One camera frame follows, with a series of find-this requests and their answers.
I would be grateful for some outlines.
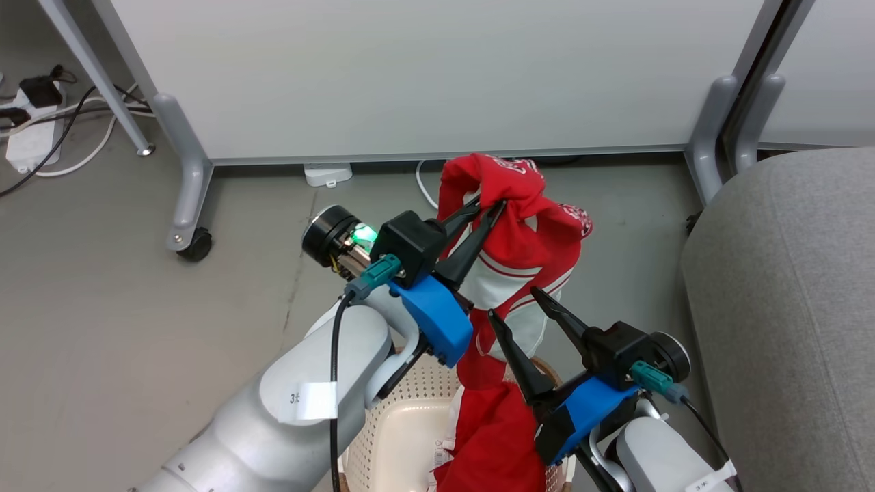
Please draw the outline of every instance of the gray chair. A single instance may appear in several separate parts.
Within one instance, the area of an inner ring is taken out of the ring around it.
[[[717,432],[750,491],[875,491],[875,149],[766,159],[681,260]]]

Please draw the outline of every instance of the black cable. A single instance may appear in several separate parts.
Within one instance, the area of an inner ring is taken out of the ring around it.
[[[36,176],[37,172],[39,172],[39,170],[42,169],[44,165],[46,165],[46,162],[49,161],[49,158],[52,157],[52,155],[58,150],[58,147],[60,147],[61,142],[63,142],[64,138],[67,137],[67,133],[69,133],[70,129],[73,128],[73,123],[76,121],[76,116],[79,115],[79,112],[82,110],[82,105],[85,104],[85,100],[96,89],[97,89],[96,87],[92,86],[88,91],[85,92],[85,95],[83,95],[82,98],[79,100],[79,104],[76,105],[76,109],[73,110],[73,114],[70,117],[70,121],[67,122],[66,126],[64,127],[64,131],[60,134],[60,138],[58,139],[58,142],[55,143],[55,145],[52,147],[52,149],[49,151],[49,153],[45,155],[43,160],[39,164],[37,164],[37,166],[34,167],[32,171],[28,172],[27,176],[24,176],[24,178],[21,179],[18,183],[14,184],[14,185],[6,188],[2,192],[0,192],[0,198],[3,198],[4,196],[8,195],[9,193],[12,193],[15,190],[17,190],[20,186],[22,186],[24,183],[26,183],[28,179]]]
[[[69,75],[69,78],[65,79],[62,75]],[[66,84],[74,84],[79,81],[79,77],[77,77],[73,72],[69,70],[65,70],[61,65],[55,65],[52,68],[52,71],[49,73],[49,77],[52,77],[53,81],[64,82]]]
[[[148,108],[142,108],[142,109],[140,109],[140,108],[128,108],[128,110],[131,111],[132,113],[149,113],[149,114],[152,113],[152,110],[148,109]],[[87,115],[88,113],[100,113],[102,111],[112,111],[112,108],[110,108],[109,106],[104,107],[104,108],[88,108],[88,109],[83,109],[82,111],[79,112],[79,114],[80,115]],[[73,117],[73,115],[56,115],[56,116],[52,116],[50,118],[41,119],[41,120],[37,121],[36,123],[31,123],[30,126],[42,124],[42,123],[56,122],[58,120],[66,120],[67,118],[71,118],[71,117]],[[14,130],[16,128],[17,127],[15,125],[0,126],[0,131]]]
[[[121,92],[122,94],[124,94],[125,97],[127,97],[127,98],[129,98],[129,99],[132,99],[132,100],[134,100],[134,101],[136,101],[136,102],[139,102],[140,104],[143,104],[146,108],[149,107],[149,103],[148,103],[148,102],[146,102],[146,101],[140,99],[139,97],[136,97],[135,95],[131,94],[130,92],[128,92],[128,91],[126,91],[126,90],[124,90],[123,88],[118,87],[116,84],[113,84],[112,87],[114,87],[115,90],[117,90],[117,91]]]
[[[683,403],[689,409],[689,411],[692,412],[693,416],[696,417],[696,420],[699,421],[699,424],[702,426],[705,432],[708,433],[708,437],[710,437],[711,441],[714,442],[714,445],[717,446],[717,450],[720,452],[720,459],[723,461],[723,463],[729,461],[729,454],[726,452],[726,448],[723,447],[723,443],[720,442],[720,439],[711,429],[711,426],[708,425],[708,422],[705,421],[705,418],[702,416],[701,413],[699,413],[699,410],[697,410],[696,407],[693,406],[693,403],[690,402],[690,399],[687,397],[681,397],[681,403]],[[745,492],[745,490],[741,487],[741,480],[739,479],[739,476],[737,474],[734,476],[734,479],[735,486],[738,492]]]
[[[348,292],[340,304],[337,306],[337,312],[334,313],[334,324],[331,331],[331,382],[337,382],[337,359],[340,348],[340,319],[343,317],[343,312],[353,301],[355,292]],[[337,419],[332,418],[328,422],[328,439],[331,440],[331,485],[334,492],[340,492],[340,471],[337,468],[338,449],[337,449]]]

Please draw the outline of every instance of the concrete floor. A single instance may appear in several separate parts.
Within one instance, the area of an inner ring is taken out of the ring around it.
[[[69,3],[89,37],[105,36],[87,2]],[[82,74],[33,3],[0,0],[0,13],[0,71],[11,80],[56,62]],[[6,48],[24,32],[42,35]],[[129,84],[117,53],[105,51],[110,74]],[[106,124],[77,123],[57,166],[88,154]],[[153,121],[142,127],[157,145],[153,156],[136,157],[117,129],[80,171],[34,179],[0,199],[0,492],[142,482],[338,295],[340,280],[302,256],[309,215],[332,203],[372,224],[404,209],[433,214],[409,166],[360,168],[334,189],[308,187],[295,169],[234,172],[215,179],[208,196],[203,222],[213,252],[185,264],[164,248],[178,160]],[[699,204],[683,159],[586,158],[543,171],[550,198],[584,207],[595,221],[563,302],[589,323],[624,320],[693,348],[677,265],[684,219]],[[0,163],[3,187],[17,177]],[[424,178],[437,195],[438,173]],[[556,326],[538,355],[563,378],[580,370]],[[688,384],[707,407],[695,371],[694,363]],[[671,413],[675,428],[709,453],[693,418]],[[578,468],[575,490],[591,486]],[[327,481],[319,486],[328,489]]]

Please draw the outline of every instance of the whiteboard stand leg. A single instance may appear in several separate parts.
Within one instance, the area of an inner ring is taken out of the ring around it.
[[[140,127],[134,122],[134,117],[130,115],[127,106],[124,105],[122,97],[116,92],[112,81],[109,79],[103,66],[97,59],[95,52],[91,50],[91,46],[82,36],[82,31],[79,26],[73,21],[70,11],[64,5],[64,0],[39,0],[39,4],[43,7],[46,15],[52,20],[55,29],[58,30],[61,37],[64,38],[70,50],[76,55],[76,59],[85,68],[88,77],[101,91],[101,95],[106,99],[109,108],[112,109],[113,115],[118,118],[118,122],[122,124],[128,136],[134,141],[136,146],[136,154],[138,156],[148,156],[155,151],[155,145],[150,144]]]
[[[167,248],[181,251],[191,244],[194,230],[198,226],[200,210],[213,176],[213,163],[207,158],[207,153],[175,97],[157,94],[152,101],[152,110],[179,155],[179,165],[182,167],[179,198],[176,211],[173,212],[170,234],[167,235]]]
[[[738,133],[730,136],[726,145],[729,159],[735,172],[743,172],[757,163],[757,149],[760,147],[760,135],[766,128],[768,117],[781,96],[781,91],[787,81],[783,75],[771,74],[759,83],[759,90],[753,97],[750,110],[738,127]]]
[[[703,205],[708,205],[723,185],[717,169],[717,138],[738,89],[739,81],[732,75],[720,77],[711,83],[693,135],[683,152]]]

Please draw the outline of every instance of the red cloth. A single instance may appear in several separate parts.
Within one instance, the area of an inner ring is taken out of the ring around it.
[[[535,418],[519,388],[503,382],[506,363],[486,316],[488,309],[495,309],[514,341],[532,356],[546,318],[529,294],[530,287],[537,285],[558,297],[578,261],[581,240],[592,231],[586,212],[544,198],[543,189],[543,176],[527,159],[472,154],[444,166],[438,219],[477,192],[481,208],[499,200],[507,200],[507,207],[459,289],[474,303],[474,336],[457,366],[462,388],[453,399],[446,437],[439,443],[451,460],[433,470],[429,491],[544,490]]]
[[[514,383],[465,391],[452,460],[432,473],[438,492],[543,492],[535,419]]]
[[[474,336],[458,364],[459,381],[468,389],[488,388],[504,377],[501,348],[495,343],[486,310],[495,309],[510,326],[517,344],[532,356],[546,319],[529,291],[536,285],[558,297],[580,257],[581,239],[592,231],[586,212],[556,204],[541,194],[543,189],[543,176],[528,159],[472,154],[444,166],[439,220],[461,208],[478,190],[483,209],[507,200],[504,214],[461,289],[475,307],[471,314]]]

